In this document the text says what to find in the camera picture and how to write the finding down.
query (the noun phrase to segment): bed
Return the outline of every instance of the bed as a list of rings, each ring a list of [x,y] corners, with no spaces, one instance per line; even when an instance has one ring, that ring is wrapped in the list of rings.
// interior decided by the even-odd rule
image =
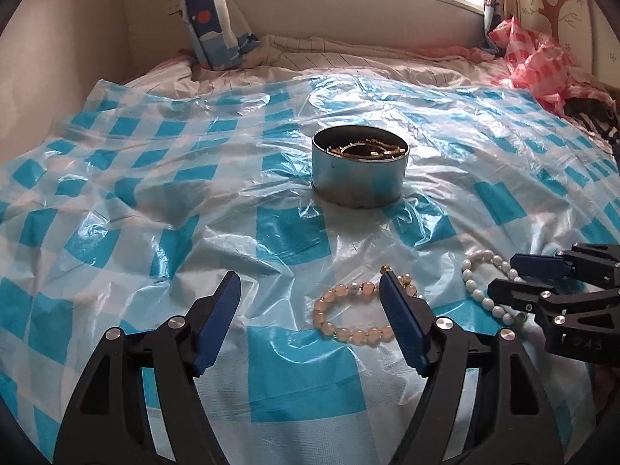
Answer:
[[[260,8],[256,29],[293,30],[290,16],[280,29],[260,21],[270,1],[239,4]],[[620,240],[609,149],[498,82],[509,64],[466,49],[482,16],[457,7],[462,19],[451,18],[464,24],[451,49],[398,49],[413,40],[398,33],[360,44],[356,27],[346,38],[360,45],[265,34],[239,69],[209,71],[182,52],[130,82],[100,80],[81,110],[0,167],[0,395],[49,460],[106,329],[152,329],[234,270],[240,307],[196,383],[230,463],[383,465],[424,381],[395,341],[324,338],[312,326],[315,299],[338,282],[376,281],[389,264],[411,274],[436,314],[494,334],[501,323],[461,279],[468,253],[509,259]],[[344,124],[410,145],[396,204],[351,211],[314,194],[311,136]],[[496,276],[489,268],[477,279]],[[333,321],[380,326],[386,317],[374,301],[340,306]],[[523,335],[568,460],[594,429],[592,387],[604,383],[593,385],[584,363],[545,354],[531,318]],[[157,451],[173,459],[153,372],[143,374]],[[476,375],[467,374],[446,458],[463,446]]]

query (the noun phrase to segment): plastic sheet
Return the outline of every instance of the plastic sheet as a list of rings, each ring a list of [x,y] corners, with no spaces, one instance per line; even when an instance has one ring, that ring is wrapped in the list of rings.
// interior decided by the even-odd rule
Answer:
[[[402,201],[352,211],[315,196],[310,137],[365,124],[410,144]],[[158,326],[215,289],[241,305],[197,387],[231,464],[388,463],[424,380],[393,341],[373,349],[312,330],[336,282],[410,273],[468,330],[500,324],[467,299],[461,262],[620,239],[615,165],[525,91],[425,88],[348,75],[299,77],[188,101],[100,82],[82,113],[0,169],[0,393],[51,456],[61,417],[103,332]],[[483,267],[480,285],[498,274]],[[377,301],[333,321],[383,325]],[[594,425],[585,365],[526,347],[570,455]],[[449,454],[463,445],[467,375]],[[151,428],[172,457],[153,373]]]

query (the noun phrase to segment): bracelet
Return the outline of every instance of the bracelet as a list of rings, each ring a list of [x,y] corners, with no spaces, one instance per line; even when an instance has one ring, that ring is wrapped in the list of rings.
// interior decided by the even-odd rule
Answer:
[[[506,262],[499,255],[495,255],[492,250],[476,250],[469,258],[463,261],[461,270],[463,271],[463,281],[465,282],[465,288],[471,294],[472,298],[479,303],[485,311],[489,311],[493,318],[501,320],[505,326],[512,326],[515,323],[517,326],[523,325],[525,321],[525,314],[519,313],[515,317],[508,312],[509,308],[506,306],[495,306],[495,303],[490,297],[486,297],[484,292],[478,288],[478,285],[473,281],[472,268],[475,262],[492,263],[502,273],[506,274],[510,281],[523,282],[523,278],[519,277],[519,273],[516,269],[510,267],[510,264]]]
[[[411,283],[411,276],[404,274],[399,276],[398,280],[405,288],[405,292],[410,297],[415,297],[418,289]],[[381,328],[371,327],[367,331],[360,328],[348,329],[346,327],[336,327],[327,320],[327,311],[336,301],[342,301],[345,298],[355,298],[360,295],[366,301],[372,300],[379,293],[379,285],[372,281],[359,284],[357,282],[345,285],[339,283],[333,288],[327,290],[320,299],[314,301],[314,310],[312,311],[312,323],[314,327],[320,330],[326,337],[334,337],[342,343],[351,343],[356,346],[368,344],[375,347],[379,342],[389,343],[394,339],[394,331],[390,325]]]

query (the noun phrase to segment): pink plastic bag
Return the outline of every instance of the pink plastic bag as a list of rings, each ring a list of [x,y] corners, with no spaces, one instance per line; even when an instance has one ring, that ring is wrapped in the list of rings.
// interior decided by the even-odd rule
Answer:
[[[616,102],[589,73],[574,65],[570,54],[553,38],[530,31],[518,19],[507,19],[489,33],[495,44],[506,49],[510,70],[495,79],[498,85],[529,89],[546,109],[564,116],[568,98],[593,98],[616,110]]]

